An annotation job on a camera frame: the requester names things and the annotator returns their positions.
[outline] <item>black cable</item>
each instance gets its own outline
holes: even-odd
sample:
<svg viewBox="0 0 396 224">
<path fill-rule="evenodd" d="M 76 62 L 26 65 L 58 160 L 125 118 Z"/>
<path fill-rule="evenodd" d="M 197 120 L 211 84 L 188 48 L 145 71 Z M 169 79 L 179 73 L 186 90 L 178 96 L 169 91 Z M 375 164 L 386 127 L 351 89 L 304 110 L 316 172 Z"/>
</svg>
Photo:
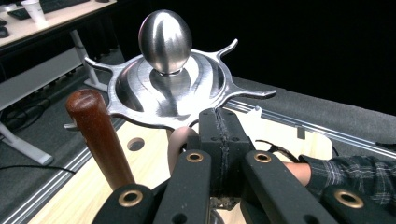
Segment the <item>black cable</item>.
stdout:
<svg viewBox="0 0 396 224">
<path fill-rule="evenodd" d="M 11 168 L 39 168 L 39 169 L 51 169 L 51 170 L 62 170 L 69 172 L 73 175 L 76 174 L 75 171 L 63 168 L 63 167 L 58 167 L 58 166 L 39 166 L 39 165 L 10 165 L 10 166 L 4 166 L 0 167 L 0 170 L 6 170 L 6 169 L 11 169 Z"/>
<path fill-rule="evenodd" d="M 271 147 L 268 150 L 268 152 L 271 152 L 271 153 L 279 152 L 280 154 L 284 155 L 286 158 L 288 158 L 289 160 L 291 160 L 294 163 L 299 163 L 300 162 L 293 154 L 291 154 L 291 152 L 289 152 L 287 149 L 285 149 L 283 147 L 279 147 L 277 145 L 274 145 L 274 144 L 272 144 L 272 143 L 270 143 L 268 141 L 261 140 L 261 139 L 256 140 L 256 142 L 264 142 L 266 144 L 271 145 Z"/>
<path fill-rule="evenodd" d="M 48 103 L 46 105 L 41 105 L 41 104 L 30 105 L 31 103 L 37 102 L 37 101 L 39 101 L 40 103 L 44 102 L 44 101 L 48 101 Z M 7 124 L 10 123 L 13 119 L 20 119 L 21 125 L 19 127 L 14 127 L 14 128 L 8 127 L 12 132 L 18 132 L 23 129 L 26 129 L 27 127 L 31 126 L 36 121 L 38 121 L 41 118 L 41 116 L 44 114 L 46 109 L 48 107 L 50 107 L 50 105 L 51 105 L 51 101 L 49 98 L 34 99 L 33 101 L 29 102 L 28 106 L 25 106 L 25 107 L 21 107 L 18 104 L 15 104 L 14 106 L 16 106 L 18 109 L 7 113 L 7 116 L 12 113 L 12 117 L 6 117 L 6 118 L 2 119 L 1 115 L 0 115 L 0 120 L 4 120 L 4 123 L 7 126 Z M 35 107 L 41 108 L 41 111 L 38 115 L 35 116 L 35 118 L 33 120 L 31 120 L 32 118 L 30 118 L 29 114 L 26 111 L 28 109 L 35 108 Z"/>
<path fill-rule="evenodd" d="M 335 149 L 335 147 L 332 147 L 332 151 L 335 153 L 336 156 L 340 156 L 340 154 L 338 154 L 337 149 Z"/>
</svg>

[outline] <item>white cup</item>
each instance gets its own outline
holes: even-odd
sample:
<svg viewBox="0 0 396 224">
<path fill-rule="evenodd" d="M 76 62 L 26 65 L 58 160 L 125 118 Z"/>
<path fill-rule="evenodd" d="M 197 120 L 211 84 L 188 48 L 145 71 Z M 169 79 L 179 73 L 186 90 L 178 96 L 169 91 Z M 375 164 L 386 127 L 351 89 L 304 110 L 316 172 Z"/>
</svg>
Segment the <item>white cup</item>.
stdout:
<svg viewBox="0 0 396 224">
<path fill-rule="evenodd" d="M 43 9 L 41 8 L 39 0 L 25 0 L 21 4 L 29 13 L 29 16 L 35 23 L 45 23 L 46 18 L 44 17 Z"/>
</svg>

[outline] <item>keyboard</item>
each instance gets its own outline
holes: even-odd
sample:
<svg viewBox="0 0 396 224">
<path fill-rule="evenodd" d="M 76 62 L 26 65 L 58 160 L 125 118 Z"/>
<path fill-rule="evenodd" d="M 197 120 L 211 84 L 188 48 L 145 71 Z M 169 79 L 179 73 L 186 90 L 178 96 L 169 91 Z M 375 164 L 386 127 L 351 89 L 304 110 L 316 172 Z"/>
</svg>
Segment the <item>keyboard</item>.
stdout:
<svg viewBox="0 0 396 224">
<path fill-rule="evenodd" d="M 81 3 L 89 2 L 90 0 L 40 0 L 41 8 L 43 9 L 44 14 L 52 11 L 56 11 L 59 9 L 63 9 L 66 7 L 72 7 Z M 13 11 L 7 12 L 8 15 L 14 17 L 20 21 L 29 19 L 30 16 L 27 13 L 26 9 L 19 8 Z"/>
</svg>

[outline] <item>brass ring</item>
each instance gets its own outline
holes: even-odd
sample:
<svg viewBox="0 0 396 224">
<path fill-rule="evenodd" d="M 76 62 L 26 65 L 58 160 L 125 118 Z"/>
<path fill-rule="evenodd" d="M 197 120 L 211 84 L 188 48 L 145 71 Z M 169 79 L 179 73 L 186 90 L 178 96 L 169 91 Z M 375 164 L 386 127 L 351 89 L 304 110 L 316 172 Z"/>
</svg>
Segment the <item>brass ring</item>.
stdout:
<svg viewBox="0 0 396 224">
<path fill-rule="evenodd" d="M 254 155 L 254 159 L 259 162 L 270 162 L 271 161 L 271 157 L 269 157 L 263 153 L 257 153 L 256 155 Z"/>
<path fill-rule="evenodd" d="M 351 208 L 362 208 L 364 206 L 364 202 L 360 197 L 358 197 L 356 194 L 348 192 L 344 189 L 338 189 L 334 193 L 334 196 L 338 202 L 342 203 L 345 206 L 348 206 Z"/>
<path fill-rule="evenodd" d="M 128 195 L 134 194 L 135 197 L 132 200 L 126 199 Z M 119 197 L 119 204 L 123 207 L 132 207 L 139 204 L 143 200 L 143 193 L 137 189 L 130 189 L 124 191 Z"/>
<path fill-rule="evenodd" d="M 202 161 L 204 159 L 204 156 L 200 153 L 191 153 L 189 155 L 187 155 L 187 161 L 190 162 L 199 162 Z"/>
</svg>

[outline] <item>wooden handle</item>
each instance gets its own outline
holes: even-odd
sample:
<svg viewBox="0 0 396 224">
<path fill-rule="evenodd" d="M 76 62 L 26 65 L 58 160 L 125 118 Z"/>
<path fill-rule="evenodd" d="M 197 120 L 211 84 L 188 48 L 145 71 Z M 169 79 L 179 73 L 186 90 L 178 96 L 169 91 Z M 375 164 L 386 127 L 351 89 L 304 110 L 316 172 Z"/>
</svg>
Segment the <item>wooden handle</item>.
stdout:
<svg viewBox="0 0 396 224">
<path fill-rule="evenodd" d="M 115 190 L 134 183 L 120 140 L 111 123 L 103 96 L 96 90 L 72 93 L 66 109 L 85 138 L 88 149 Z"/>
</svg>

